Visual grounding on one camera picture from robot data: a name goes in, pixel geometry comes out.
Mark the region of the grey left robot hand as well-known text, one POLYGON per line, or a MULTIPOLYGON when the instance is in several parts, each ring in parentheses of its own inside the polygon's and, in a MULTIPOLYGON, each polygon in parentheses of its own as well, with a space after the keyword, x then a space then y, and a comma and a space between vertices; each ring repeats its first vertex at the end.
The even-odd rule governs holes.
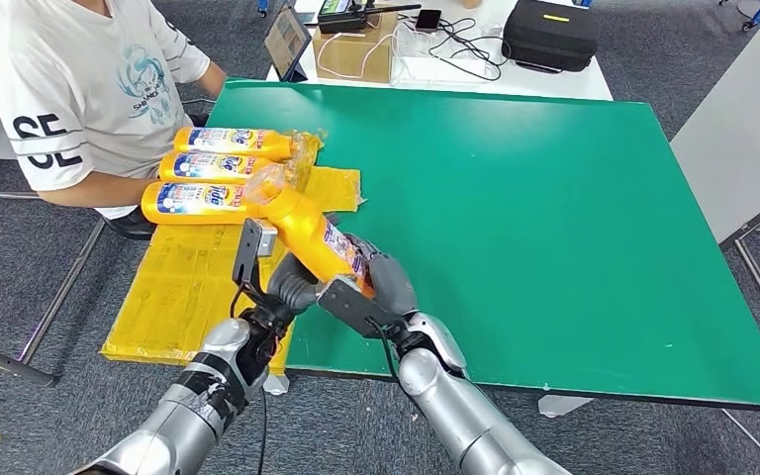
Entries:
POLYGON ((300 315, 317 304, 323 287, 292 252, 287 252, 272 272, 266 292, 280 299, 295 315, 300 315))

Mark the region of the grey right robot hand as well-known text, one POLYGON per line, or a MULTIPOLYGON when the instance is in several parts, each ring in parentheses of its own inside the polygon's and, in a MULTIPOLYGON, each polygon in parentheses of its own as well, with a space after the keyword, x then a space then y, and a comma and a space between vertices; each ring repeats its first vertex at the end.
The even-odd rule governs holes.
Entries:
POLYGON ((415 313, 418 310, 416 292, 400 262, 367 239, 349 233, 345 236, 367 262, 367 275, 377 304, 396 318, 407 319, 415 313))

